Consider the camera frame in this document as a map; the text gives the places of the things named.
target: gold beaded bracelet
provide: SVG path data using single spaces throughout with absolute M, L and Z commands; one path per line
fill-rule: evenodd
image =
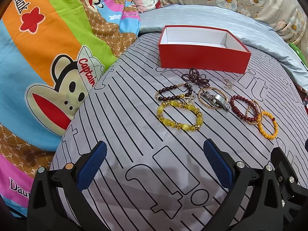
M 261 113 L 260 113 L 260 114 L 261 114 L 261 119 L 259 120 L 259 115 L 258 115 L 258 120 L 257 120 L 256 122 L 250 122 L 250 121 L 248 121 L 248 120 L 245 120 L 245 122 L 247 122 L 247 123 L 250 124 L 250 125 L 260 124 L 260 123 L 263 121 L 263 112 L 262 112 L 262 108 L 261 108 L 260 104 L 259 104 L 257 101 L 252 100 L 252 102 L 254 102 L 255 104 L 258 105 L 259 111 L 261 112 Z M 246 114 L 245 114 L 246 117 L 248 117 L 248 112 L 249 112 L 250 108 L 251 108 L 251 105 L 249 104 L 249 107 L 247 108 Z
M 277 134 L 278 134 L 278 124 L 277 124 L 277 122 L 276 122 L 276 119 L 275 119 L 275 118 L 271 115 L 271 113 L 269 113 L 269 112 L 263 111 L 263 112 L 261 112 L 261 113 L 262 113 L 264 116 L 268 116 L 268 117 L 272 120 L 272 122 L 273 122 L 273 124 L 274 124 L 275 133 L 274 133 L 273 135 L 267 134 L 267 133 L 263 130 L 263 127 L 262 127 L 262 124 L 261 124 L 261 123 L 258 124 L 259 131 L 260 131 L 260 133 L 261 133 L 265 138 L 267 138 L 267 139 L 269 139 L 269 140 L 273 140 L 273 139 L 275 139 L 275 137 L 276 137 Z
M 184 123 L 182 124 L 182 123 L 174 122 L 174 121 L 171 121 L 170 119 L 165 118 L 163 116 L 163 111 L 164 111 L 164 108 L 169 105 L 172 105 L 174 107 L 179 107 L 179 108 L 185 108 L 185 109 L 188 109 L 194 112 L 197 115 L 197 123 L 195 125 L 184 124 Z M 173 100 L 173 101 L 167 100 L 166 102 L 162 102 L 161 105 L 157 109 L 157 117 L 158 117 L 158 120 L 162 122 L 165 126 L 171 126 L 177 129 L 182 128 L 185 131 L 199 130 L 201 125 L 203 124 L 202 113 L 200 112 L 199 108 L 196 108 L 194 105 L 191 105 L 191 104 L 178 102 L 176 100 Z

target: red mouth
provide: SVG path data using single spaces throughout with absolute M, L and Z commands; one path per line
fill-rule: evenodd
M 155 4 L 155 8 L 161 8 L 161 2 L 158 1 L 156 4 Z
M 89 0 L 89 4 L 90 4 L 90 6 L 92 6 L 93 0 Z
M 54 124 L 56 124 L 60 128 L 67 129 L 68 124 L 70 124 L 70 119 L 61 109 L 59 109 L 55 104 L 48 101 L 42 96 L 33 93 L 32 95 L 33 98 L 35 99 L 35 102 L 42 110 L 42 112 L 48 117 L 48 119 L 50 119 Z

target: orange stripe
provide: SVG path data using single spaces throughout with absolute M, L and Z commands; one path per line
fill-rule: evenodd
M 2 17 L 4 25 L 29 65 L 48 85 L 53 86 L 54 82 L 50 75 L 53 59 L 58 54 L 67 54 L 76 59 L 81 44 L 48 0 L 24 1 L 30 4 L 27 10 L 22 11 L 22 14 L 30 13 L 33 8 L 39 7 L 39 13 L 45 15 L 44 21 L 38 24 L 37 32 L 31 34 L 29 31 L 19 30 L 22 25 L 21 15 L 14 1 Z

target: yellow beaded bracelet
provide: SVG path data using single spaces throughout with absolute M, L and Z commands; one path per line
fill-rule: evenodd
M 274 124 L 275 133 L 274 133 L 273 135 L 267 134 L 267 133 L 263 130 L 263 127 L 262 127 L 262 124 L 261 124 L 261 123 L 258 124 L 259 131 L 260 131 L 260 133 L 261 133 L 265 138 L 267 138 L 267 139 L 269 139 L 269 140 L 273 140 L 273 139 L 276 138 L 276 136 L 277 136 L 277 134 L 278 134 L 278 124 L 277 124 L 277 122 L 276 122 L 276 119 L 275 119 L 275 118 L 272 116 L 272 114 L 269 113 L 269 112 L 263 111 L 263 112 L 261 112 L 261 113 L 263 114 L 263 116 L 268 116 L 268 117 L 272 120 L 272 122 L 273 122 L 273 124 Z M 257 121 L 259 122 L 260 119 L 261 119 L 261 114 L 258 115 L 258 120 L 257 120 Z
M 184 124 L 184 123 L 182 124 L 182 123 L 174 122 L 174 121 L 171 121 L 170 119 L 165 118 L 163 116 L 163 111 L 164 111 L 164 108 L 169 105 L 172 105 L 174 107 L 179 107 L 179 108 L 185 108 L 185 109 L 188 109 L 194 112 L 197 115 L 197 123 L 195 125 Z M 199 130 L 200 126 L 203 124 L 202 113 L 200 112 L 199 108 L 196 108 L 194 105 L 191 105 L 191 104 L 178 102 L 176 100 L 173 100 L 173 101 L 167 100 L 166 102 L 162 102 L 161 105 L 157 109 L 157 117 L 158 117 L 158 120 L 162 122 L 165 126 L 171 126 L 177 129 L 182 128 L 185 131 Z

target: light blue sheet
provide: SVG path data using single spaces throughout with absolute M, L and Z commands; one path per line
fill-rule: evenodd
M 202 5 L 169 5 L 142 13 L 140 19 L 139 34 L 162 31 L 165 25 L 200 25 L 227 29 L 243 44 L 275 57 L 290 78 L 308 91 L 306 67 L 288 44 L 265 23 L 228 9 Z

